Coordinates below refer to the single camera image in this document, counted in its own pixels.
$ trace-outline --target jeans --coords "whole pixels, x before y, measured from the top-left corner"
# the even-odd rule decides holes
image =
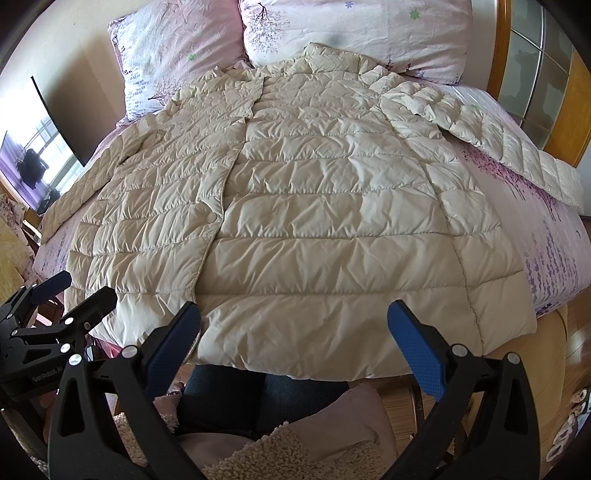
[[[347,382],[294,380],[217,365],[196,365],[178,405],[176,434],[229,433],[259,439],[329,406]]]

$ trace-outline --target floral bedding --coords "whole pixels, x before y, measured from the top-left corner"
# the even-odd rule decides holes
[[[472,30],[471,0],[240,0],[240,10],[254,66],[318,42],[437,83],[460,81]]]

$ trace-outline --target cream puffer jacket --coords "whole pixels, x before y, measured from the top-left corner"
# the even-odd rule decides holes
[[[140,343],[187,300],[191,360],[317,380],[407,373],[390,302],[475,355],[535,331],[521,260],[439,127],[580,208],[578,173],[474,106],[357,54],[214,70],[128,128],[47,212],[78,227],[71,309],[104,285],[93,335]]]

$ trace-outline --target pillow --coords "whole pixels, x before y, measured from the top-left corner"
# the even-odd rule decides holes
[[[109,24],[126,118],[163,108],[204,72],[245,58],[237,0],[155,0]]]
[[[464,71],[472,26],[472,0],[240,0],[240,10],[256,67],[317,42],[451,84]]]

